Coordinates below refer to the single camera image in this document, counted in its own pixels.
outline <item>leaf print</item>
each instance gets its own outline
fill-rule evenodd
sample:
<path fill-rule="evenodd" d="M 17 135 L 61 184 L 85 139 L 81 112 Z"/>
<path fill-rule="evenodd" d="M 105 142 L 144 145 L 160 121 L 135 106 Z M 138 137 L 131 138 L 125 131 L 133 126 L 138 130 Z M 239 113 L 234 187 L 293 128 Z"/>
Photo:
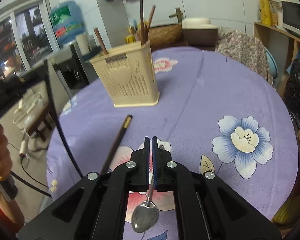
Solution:
<path fill-rule="evenodd" d="M 202 154 L 200 162 L 200 174 L 204 174 L 206 171 L 214 172 L 214 166 L 212 161 L 206 155 Z"/>
<path fill-rule="evenodd" d="M 167 239 L 167 235 L 168 235 L 168 230 L 165 231 L 163 234 L 161 234 L 159 236 L 155 236 L 155 237 L 149 238 L 147 240 L 166 240 Z"/>

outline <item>round table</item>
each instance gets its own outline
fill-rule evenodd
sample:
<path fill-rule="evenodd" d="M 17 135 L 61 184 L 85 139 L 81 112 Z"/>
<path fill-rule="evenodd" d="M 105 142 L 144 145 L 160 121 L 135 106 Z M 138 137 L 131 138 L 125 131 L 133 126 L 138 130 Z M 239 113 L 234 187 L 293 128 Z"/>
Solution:
<path fill-rule="evenodd" d="M 214 171 L 271 219 L 289 196 L 298 169 L 291 118 L 274 88 L 215 52 L 163 49 L 153 53 L 153 60 L 157 106 L 115 108 L 100 80 L 65 106 L 60 123 L 82 173 L 101 170 L 123 120 L 132 114 L 110 169 L 143 147 L 145 136 L 157 136 L 174 161 L 197 173 Z M 47 152 L 47 180 L 54 199 L 80 180 L 56 130 Z M 177 239 L 171 192 L 154 192 L 160 211 L 152 228 L 144 235 L 132 230 L 131 214 L 145 194 L 130 192 L 123 238 Z"/>

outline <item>yellow cup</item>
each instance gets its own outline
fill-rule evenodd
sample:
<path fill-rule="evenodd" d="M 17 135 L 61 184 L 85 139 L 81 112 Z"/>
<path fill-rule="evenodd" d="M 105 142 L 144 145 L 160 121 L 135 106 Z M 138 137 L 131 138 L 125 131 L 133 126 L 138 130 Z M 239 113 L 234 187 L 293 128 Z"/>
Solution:
<path fill-rule="evenodd" d="M 126 36 L 126 43 L 131 43 L 131 42 L 135 42 L 135 41 L 136 41 L 136 39 L 133 34 Z"/>

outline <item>beige utensil holder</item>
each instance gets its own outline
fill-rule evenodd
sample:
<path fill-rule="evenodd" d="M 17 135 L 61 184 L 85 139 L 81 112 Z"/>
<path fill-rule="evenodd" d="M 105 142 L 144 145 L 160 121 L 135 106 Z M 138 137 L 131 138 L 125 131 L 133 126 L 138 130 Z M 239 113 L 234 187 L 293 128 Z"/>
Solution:
<path fill-rule="evenodd" d="M 159 91 L 149 41 L 108 50 L 90 60 L 115 107 L 155 106 Z"/>

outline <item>label on utensil holder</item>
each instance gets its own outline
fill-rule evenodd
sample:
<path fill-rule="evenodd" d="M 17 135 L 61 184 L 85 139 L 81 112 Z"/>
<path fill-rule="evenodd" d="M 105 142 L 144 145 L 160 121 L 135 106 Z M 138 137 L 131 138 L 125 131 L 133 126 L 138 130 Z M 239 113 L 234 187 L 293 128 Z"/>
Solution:
<path fill-rule="evenodd" d="M 125 53 L 119 54 L 116 56 L 112 56 L 112 57 L 108 57 L 108 58 L 106 58 L 106 62 L 109 64 L 111 62 L 115 62 L 115 61 L 119 61 L 119 60 L 123 60 L 123 59 L 127 59 L 127 55 Z"/>

